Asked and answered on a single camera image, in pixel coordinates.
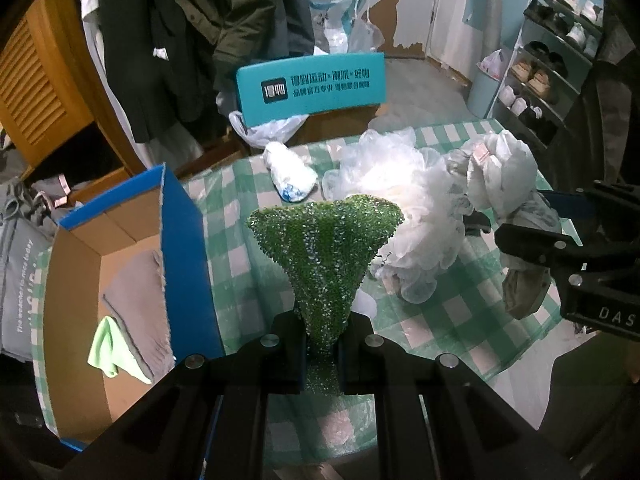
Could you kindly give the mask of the light green glove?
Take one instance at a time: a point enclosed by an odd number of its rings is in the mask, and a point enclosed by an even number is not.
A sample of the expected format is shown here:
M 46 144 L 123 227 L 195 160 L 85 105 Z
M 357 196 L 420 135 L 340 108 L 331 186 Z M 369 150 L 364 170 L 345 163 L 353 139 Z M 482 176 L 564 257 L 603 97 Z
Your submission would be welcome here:
M 120 346 L 120 331 L 117 323 L 104 316 L 99 322 L 89 350 L 87 363 L 100 370 L 107 378 L 118 374 L 116 364 Z

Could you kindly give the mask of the white cloth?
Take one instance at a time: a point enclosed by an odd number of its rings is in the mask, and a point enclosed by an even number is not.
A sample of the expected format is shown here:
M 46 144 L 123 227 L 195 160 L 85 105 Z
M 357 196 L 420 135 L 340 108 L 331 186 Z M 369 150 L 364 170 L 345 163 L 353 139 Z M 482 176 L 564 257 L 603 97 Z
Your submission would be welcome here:
M 449 174 L 476 210 L 491 210 L 497 223 L 560 234 L 561 220 L 537 191 L 538 166 L 530 148 L 510 131 L 487 133 L 445 155 Z M 506 312 L 521 320 L 540 308 L 551 273 L 504 252 L 508 272 L 502 282 Z

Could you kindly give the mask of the grey fleece cloth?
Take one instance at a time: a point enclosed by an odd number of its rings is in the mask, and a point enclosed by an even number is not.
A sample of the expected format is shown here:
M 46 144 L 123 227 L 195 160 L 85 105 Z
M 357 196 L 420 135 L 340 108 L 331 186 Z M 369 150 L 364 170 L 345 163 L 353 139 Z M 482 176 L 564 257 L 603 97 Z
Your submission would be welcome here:
M 152 384 L 175 365 L 163 284 L 160 253 L 146 250 L 115 274 L 101 297 L 143 376 Z

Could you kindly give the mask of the white mesh bath pouf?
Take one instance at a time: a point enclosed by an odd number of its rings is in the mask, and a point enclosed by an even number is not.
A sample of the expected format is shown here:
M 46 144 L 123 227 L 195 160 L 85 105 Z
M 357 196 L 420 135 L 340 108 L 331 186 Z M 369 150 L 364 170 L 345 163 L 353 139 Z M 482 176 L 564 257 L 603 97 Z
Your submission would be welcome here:
M 363 133 L 342 151 L 340 166 L 327 171 L 326 200 L 367 194 L 396 204 L 404 222 L 370 264 L 378 280 L 393 280 L 410 304 L 434 294 L 439 274 L 458 258 L 465 238 L 463 217 L 472 211 L 461 185 L 434 148 L 418 148 L 413 129 Z

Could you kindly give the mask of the green glitter sponge cloth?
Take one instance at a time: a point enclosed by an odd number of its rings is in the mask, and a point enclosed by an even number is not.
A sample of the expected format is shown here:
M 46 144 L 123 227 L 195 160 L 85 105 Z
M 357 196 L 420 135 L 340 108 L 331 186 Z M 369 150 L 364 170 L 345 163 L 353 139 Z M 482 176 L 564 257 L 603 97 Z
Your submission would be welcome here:
M 347 330 L 370 263 L 402 222 L 396 204 L 367 194 L 273 206 L 248 217 L 260 250 L 283 269 L 292 286 L 294 311 L 307 335 L 308 391 L 340 392 L 334 347 Z

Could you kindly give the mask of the blue cardboard box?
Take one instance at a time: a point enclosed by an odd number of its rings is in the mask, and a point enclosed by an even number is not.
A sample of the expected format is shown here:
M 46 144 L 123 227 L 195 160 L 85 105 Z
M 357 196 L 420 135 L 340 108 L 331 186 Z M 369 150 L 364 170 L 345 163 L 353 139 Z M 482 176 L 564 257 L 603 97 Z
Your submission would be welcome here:
M 165 166 L 68 214 L 35 278 L 39 403 L 48 429 L 73 448 L 184 359 L 224 355 L 203 217 Z

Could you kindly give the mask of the light blue bin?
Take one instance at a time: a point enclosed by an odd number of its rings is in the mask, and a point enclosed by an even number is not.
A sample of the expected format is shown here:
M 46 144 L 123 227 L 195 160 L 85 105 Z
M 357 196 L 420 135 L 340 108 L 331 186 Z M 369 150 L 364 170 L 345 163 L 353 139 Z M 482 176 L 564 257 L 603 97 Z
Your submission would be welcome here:
M 491 52 L 476 64 L 474 80 L 466 98 L 466 107 L 474 116 L 485 118 L 488 114 L 505 69 L 506 55 L 501 49 Z

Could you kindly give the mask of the shoe rack with shoes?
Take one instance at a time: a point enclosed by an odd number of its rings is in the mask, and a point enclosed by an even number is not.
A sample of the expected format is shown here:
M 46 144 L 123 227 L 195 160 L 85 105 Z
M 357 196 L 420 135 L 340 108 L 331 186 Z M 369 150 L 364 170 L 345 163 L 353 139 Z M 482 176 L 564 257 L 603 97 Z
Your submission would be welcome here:
M 548 146 L 564 126 L 603 34 L 591 0 L 527 0 L 489 115 L 529 144 Z

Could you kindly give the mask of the white blue patterned sock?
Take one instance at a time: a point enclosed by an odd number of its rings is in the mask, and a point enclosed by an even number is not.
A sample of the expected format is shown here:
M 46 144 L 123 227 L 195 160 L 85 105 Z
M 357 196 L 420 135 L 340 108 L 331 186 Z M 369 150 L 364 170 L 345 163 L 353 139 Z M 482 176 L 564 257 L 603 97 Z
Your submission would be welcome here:
M 295 152 L 280 142 L 269 142 L 262 153 L 274 187 L 281 200 L 300 203 L 317 184 L 318 174 Z

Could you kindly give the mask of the grey clothing pile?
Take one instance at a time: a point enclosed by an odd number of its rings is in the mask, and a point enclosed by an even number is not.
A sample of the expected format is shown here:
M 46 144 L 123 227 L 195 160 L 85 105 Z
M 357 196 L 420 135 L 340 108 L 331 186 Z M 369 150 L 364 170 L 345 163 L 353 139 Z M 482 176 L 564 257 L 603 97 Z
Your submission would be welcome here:
M 1 352 L 21 362 L 32 359 L 37 259 L 51 247 L 58 222 L 70 210 L 71 192 L 62 174 L 31 186 L 19 178 L 1 185 Z

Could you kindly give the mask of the white plastic bag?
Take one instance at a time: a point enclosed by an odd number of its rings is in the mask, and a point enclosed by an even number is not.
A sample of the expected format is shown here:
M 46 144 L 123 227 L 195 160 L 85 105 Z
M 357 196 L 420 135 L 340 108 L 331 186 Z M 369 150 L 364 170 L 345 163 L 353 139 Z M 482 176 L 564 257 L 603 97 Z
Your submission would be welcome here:
M 296 115 L 286 119 L 272 120 L 265 124 L 249 127 L 245 125 L 243 114 L 234 110 L 228 116 L 231 128 L 250 148 L 265 148 L 270 142 L 285 144 L 303 127 L 308 115 Z

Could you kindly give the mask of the teal cardboard box with text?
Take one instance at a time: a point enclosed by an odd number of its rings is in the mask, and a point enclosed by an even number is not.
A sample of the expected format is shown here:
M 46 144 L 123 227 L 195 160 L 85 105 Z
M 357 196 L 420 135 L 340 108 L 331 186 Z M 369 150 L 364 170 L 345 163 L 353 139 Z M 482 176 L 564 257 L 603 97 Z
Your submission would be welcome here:
M 253 64 L 236 72 L 245 125 L 254 127 L 386 100 L 380 52 L 306 55 Z

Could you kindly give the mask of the dark hanging coat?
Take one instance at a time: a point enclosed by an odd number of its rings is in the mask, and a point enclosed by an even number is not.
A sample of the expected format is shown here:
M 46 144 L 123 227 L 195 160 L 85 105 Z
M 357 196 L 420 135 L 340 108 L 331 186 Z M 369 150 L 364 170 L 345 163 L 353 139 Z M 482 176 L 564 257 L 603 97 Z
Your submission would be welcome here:
M 226 132 L 217 110 L 244 66 L 311 55 L 308 0 L 99 0 L 108 84 L 134 140 Z

